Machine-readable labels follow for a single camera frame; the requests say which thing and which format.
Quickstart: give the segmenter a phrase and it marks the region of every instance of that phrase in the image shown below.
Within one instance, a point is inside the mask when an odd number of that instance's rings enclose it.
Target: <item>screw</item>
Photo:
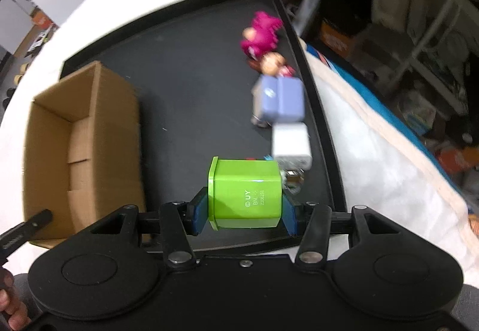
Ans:
[[[299,255],[299,259],[304,263],[318,263],[323,259],[323,255],[317,251],[305,251]]]
[[[191,254],[186,251],[174,251],[168,255],[168,261],[175,265],[188,262],[191,258]]]
[[[239,265],[241,267],[251,267],[253,266],[253,261],[251,261],[250,259],[242,259],[241,261],[239,261]]]

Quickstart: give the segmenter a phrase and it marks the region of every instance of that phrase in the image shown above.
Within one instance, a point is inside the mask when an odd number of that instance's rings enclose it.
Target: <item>hand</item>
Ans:
[[[5,311],[11,315],[8,324],[13,331],[20,330],[31,322],[27,314],[27,307],[18,299],[13,287],[13,275],[0,267],[0,278],[3,278],[3,283],[0,283],[0,286],[4,284],[7,287],[6,290],[0,289],[0,312]]]

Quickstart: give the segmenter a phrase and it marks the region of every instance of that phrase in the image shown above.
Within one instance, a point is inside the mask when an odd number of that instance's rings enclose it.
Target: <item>white cloth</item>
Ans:
[[[85,0],[56,32],[23,78],[0,127],[0,232],[22,221],[23,142],[30,103],[54,84],[64,60],[152,10],[180,0]],[[348,207],[367,204],[451,253],[465,282],[479,287],[479,241],[469,229],[463,199],[428,159],[374,112],[340,76],[307,55],[338,156]],[[329,258],[347,249],[344,237],[330,242]],[[6,267],[28,271],[45,250],[26,244]],[[295,249],[285,250],[292,256]]]

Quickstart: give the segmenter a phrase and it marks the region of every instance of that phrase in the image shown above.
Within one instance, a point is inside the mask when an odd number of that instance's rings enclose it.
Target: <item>white box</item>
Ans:
[[[283,170],[311,168],[310,136],[304,123],[276,123],[272,127],[272,157]]]

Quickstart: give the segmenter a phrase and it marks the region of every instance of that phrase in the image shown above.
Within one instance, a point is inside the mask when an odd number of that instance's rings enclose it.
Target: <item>lavender toy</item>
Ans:
[[[246,55],[258,61],[264,54],[276,48],[278,42],[276,30],[282,25],[281,19],[264,11],[256,12],[251,27],[243,31],[245,40],[241,41],[241,49]]]

